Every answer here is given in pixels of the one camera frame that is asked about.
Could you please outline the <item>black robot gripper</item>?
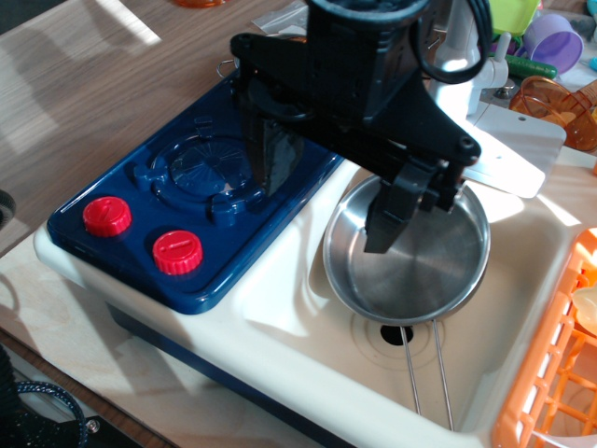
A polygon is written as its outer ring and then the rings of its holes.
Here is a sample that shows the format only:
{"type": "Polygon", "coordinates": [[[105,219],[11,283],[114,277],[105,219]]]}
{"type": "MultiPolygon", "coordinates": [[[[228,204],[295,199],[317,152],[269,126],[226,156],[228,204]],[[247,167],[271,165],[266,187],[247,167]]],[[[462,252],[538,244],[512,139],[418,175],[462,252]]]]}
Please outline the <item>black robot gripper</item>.
{"type": "Polygon", "coordinates": [[[480,146],[428,95],[441,79],[423,54],[428,1],[311,1],[298,42],[240,34],[235,95],[257,185],[273,195],[303,140],[383,178],[366,218],[365,251],[384,254],[423,210],[450,212],[480,146]]]}

